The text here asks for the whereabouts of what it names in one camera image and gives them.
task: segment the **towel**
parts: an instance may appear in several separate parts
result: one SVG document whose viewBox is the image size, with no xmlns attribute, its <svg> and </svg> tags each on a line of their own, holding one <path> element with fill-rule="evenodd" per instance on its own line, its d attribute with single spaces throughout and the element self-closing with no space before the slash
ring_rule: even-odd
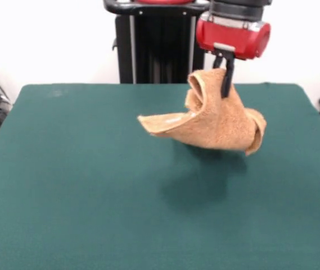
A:
<svg viewBox="0 0 320 270">
<path fill-rule="evenodd" d="M 138 117 L 149 134 L 168 137 L 207 149 L 258 151 L 267 122 L 255 109 L 245 108 L 236 89 L 221 97 L 226 70 L 196 70 L 188 76 L 191 89 L 185 99 L 187 112 Z"/>
</svg>

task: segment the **black robot stand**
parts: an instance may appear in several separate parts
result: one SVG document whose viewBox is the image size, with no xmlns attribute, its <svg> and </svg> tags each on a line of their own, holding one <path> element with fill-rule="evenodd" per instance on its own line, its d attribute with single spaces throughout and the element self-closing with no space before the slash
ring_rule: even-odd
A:
<svg viewBox="0 0 320 270">
<path fill-rule="evenodd" d="M 117 14 L 116 41 L 120 83 L 186 83 L 202 69 L 204 54 L 196 42 L 199 16 L 209 2 L 144 4 L 104 0 Z"/>
</svg>

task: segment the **green felt surface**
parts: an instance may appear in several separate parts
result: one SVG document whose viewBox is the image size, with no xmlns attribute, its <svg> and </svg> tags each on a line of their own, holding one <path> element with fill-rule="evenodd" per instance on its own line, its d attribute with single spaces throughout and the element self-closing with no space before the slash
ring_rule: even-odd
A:
<svg viewBox="0 0 320 270">
<path fill-rule="evenodd" d="M 0 130 L 0 269 L 320 269 L 320 116 L 295 85 L 238 85 L 255 155 L 149 136 L 187 85 L 27 86 Z"/>
</svg>

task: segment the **white wall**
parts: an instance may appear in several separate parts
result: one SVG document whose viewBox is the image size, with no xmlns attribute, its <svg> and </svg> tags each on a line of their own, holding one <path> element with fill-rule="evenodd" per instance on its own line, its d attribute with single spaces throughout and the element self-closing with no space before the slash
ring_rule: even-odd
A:
<svg viewBox="0 0 320 270">
<path fill-rule="evenodd" d="M 0 0 L 0 82 L 13 100 L 29 83 L 118 83 L 114 18 L 102 0 Z M 237 61 L 234 82 L 297 83 L 315 104 L 320 7 L 274 0 L 263 19 L 272 24 L 268 48 L 260 59 Z M 206 57 L 205 67 L 211 63 Z"/>
</svg>

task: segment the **table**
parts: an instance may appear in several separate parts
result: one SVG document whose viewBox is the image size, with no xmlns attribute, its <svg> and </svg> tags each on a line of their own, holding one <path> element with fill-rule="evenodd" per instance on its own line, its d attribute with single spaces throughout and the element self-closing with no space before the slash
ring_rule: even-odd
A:
<svg viewBox="0 0 320 270">
<path fill-rule="evenodd" d="M 0 269 L 320 269 L 320 116 L 240 84 L 268 121 L 249 157 L 148 135 L 187 85 L 24 87 L 0 130 Z"/>
</svg>

